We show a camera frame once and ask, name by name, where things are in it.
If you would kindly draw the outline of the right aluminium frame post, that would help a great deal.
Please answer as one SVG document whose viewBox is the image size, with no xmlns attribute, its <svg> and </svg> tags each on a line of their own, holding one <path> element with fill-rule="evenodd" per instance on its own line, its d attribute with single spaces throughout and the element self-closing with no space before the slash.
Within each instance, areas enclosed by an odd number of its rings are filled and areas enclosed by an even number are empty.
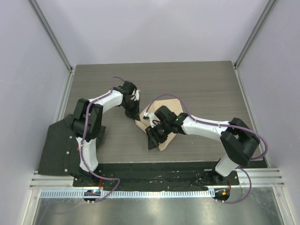
<svg viewBox="0 0 300 225">
<path fill-rule="evenodd" d="M 265 22 L 267 21 L 269 15 L 271 14 L 273 8 L 277 4 L 277 0 L 268 0 L 267 4 L 265 5 L 263 11 L 261 12 L 254 28 L 252 29 L 247 41 L 245 42 L 239 56 L 237 57 L 236 62 L 233 64 L 234 68 L 237 69 L 240 64 L 242 63 L 243 59 L 245 58 L 247 52 L 249 51 L 251 45 L 257 38 L 259 32 L 261 31 L 262 27 L 264 26 Z"/>
</svg>

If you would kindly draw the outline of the dark striped button shirt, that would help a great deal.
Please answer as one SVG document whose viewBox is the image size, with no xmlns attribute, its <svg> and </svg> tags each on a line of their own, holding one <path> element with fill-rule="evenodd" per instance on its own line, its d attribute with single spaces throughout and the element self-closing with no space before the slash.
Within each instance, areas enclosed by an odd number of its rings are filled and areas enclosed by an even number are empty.
<svg viewBox="0 0 300 225">
<path fill-rule="evenodd" d="M 38 166 L 38 174 L 68 176 L 81 173 L 79 144 L 71 126 L 73 115 L 69 114 L 49 126 Z"/>
</svg>

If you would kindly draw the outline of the left aluminium frame post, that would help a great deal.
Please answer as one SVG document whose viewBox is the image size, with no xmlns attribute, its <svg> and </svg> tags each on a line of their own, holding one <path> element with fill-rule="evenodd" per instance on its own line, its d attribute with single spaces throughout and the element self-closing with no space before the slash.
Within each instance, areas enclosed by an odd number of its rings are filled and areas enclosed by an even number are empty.
<svg viewBox="0 0 300 225">
<path fill-rule="evenodd" d="M 47 36 L 49 37 L 51 43 L 53 44 L 55 50 L 57 51 L 60 59 L 64 63 L 65 67 L 67 68 L 68 72 L 71 72 L 73 67 L 70 64 L 69 60 L 67 59 L 62 47 L 60 46 L 49 22 L 47 21 L 42 9 L 40 8 L 38 2 L 36 0 L 28 0 L 29 5 L 33 9 L 36 17 L 38 18 L 39 22 L 41 23 L 44 31 L 46 32 Z"/>
</svg>

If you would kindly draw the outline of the aluminium front rail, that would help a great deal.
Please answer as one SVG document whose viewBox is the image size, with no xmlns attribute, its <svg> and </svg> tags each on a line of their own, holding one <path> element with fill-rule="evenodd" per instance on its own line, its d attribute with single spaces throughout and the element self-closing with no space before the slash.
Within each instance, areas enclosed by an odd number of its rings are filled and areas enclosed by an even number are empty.
<svg viewBox="0 0 300 225">
<path fill-rule="evenodd" d="M 237 170 L 240 187 L 248 187 L 248 176 L 252 187 L 284 187 L 285 183 L 278 168 L 251 168 L 245 171 Z M 74 189 L 72 176 L 46 176 L 33 174 L 30 189 Z"/>
</svg>

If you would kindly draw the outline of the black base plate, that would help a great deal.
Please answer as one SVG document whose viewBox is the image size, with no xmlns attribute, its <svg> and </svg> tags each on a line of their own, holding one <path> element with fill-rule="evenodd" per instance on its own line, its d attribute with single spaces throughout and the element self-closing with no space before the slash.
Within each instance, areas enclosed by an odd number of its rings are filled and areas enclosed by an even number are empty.
<svg viewBox="0 0 300 225">
<path fill-rule="evenodd" d="M 222 177 L 214 171 L 216 162 L 116 163 L 99 164 L 94 177 L 73 172 L 75 187 L 102 187 L 105 191 L 197 191 L 209 186 L 238 186 L 236 171 Z"/>
</svg>

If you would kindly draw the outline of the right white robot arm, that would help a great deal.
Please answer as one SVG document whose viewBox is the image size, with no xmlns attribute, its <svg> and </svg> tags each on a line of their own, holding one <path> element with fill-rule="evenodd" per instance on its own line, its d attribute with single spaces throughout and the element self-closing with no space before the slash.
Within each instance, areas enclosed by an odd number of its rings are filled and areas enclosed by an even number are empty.
<svg viewBox="0 0 300 225">
<path fill-rule="evenodd" d="M 222 143 L 225 155 L 211 174 L 217 185 L 227 182 L 237 167 L 248 165 L 260 144 L 257 135 L 239 118 L 222 122 L 204 120 L 184 112 L 176 114 L 165 105 L 155 112 L 145 112 L 143 118 L 150 123 L 145 129 L 150 150 L 166 142 L 170 134 L 198 135 Z"/>
</svg>

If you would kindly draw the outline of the aluminium frame post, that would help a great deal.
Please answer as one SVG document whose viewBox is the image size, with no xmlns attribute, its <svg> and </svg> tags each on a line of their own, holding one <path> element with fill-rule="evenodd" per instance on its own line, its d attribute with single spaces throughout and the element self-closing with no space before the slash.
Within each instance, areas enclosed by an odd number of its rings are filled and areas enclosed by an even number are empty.
<svg viewBox="0 0 300 225">
<path fill-rule="evenodd" d="M 40 8 L 38 2 L 36 0 L 28 0 L 29 5 L 33 9 L 36 17 L 38 18 L 39 22 L 41 23 L 44 31 L 46 32 L 47 36 L 49 37 L 51 43 L 53 44 L 55 50 L 57 51 L 60 59 L 64 63 L 65 67 L 67 68 L 68 72 L 71 72 L 73 67 L 70 64 L 69 60 L 67 59 L 62 47 L 60 46 L 49 22 L 47 21 L 42 9 Z"/>
<path fill-rule="evenodd" d="M 249 51 L 251 45 L 257 38 L 259 32 L 261 31 L 262 27 L 264 26 L 265 22 L 267 21 L 269 15 L 271 14 L 273 8 L 277 4 L 277 0 L 268 0 L 267 4 L 265 5 L 263 11 L 261 12 L 254 28 L 252 29 L 247 41 L 245 42 L 239 56 L 237 57 L 236 62 L 233 64 L 234 68 L 237 69 L 240 64 L 242 63 L 243 59 L 245 58 L 247 52 Z"/>
</svg>

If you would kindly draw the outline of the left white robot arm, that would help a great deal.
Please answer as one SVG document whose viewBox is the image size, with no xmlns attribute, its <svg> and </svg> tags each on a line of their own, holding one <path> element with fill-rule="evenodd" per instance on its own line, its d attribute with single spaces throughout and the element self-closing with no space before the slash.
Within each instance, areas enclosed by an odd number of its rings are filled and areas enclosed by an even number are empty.
<svg viewBox="0 0 300 225">
<path fill-rule="evenodd" d="M 99 165 L 96 142 L 102 128 L 103 114 L 115 106 L 121 106 L 125 109 L 126 117 L 139 121 L 139 104 L 139 90 L 129 81 L 124 81 L 122 86 L 111 87 L 106 94 L 97 98 L 78 100 L 71 129 L 78 143 L 80 170 L 71 176 L 80 185 L 95 187 L 101 179 L 96 173 Z"/>
</svg>

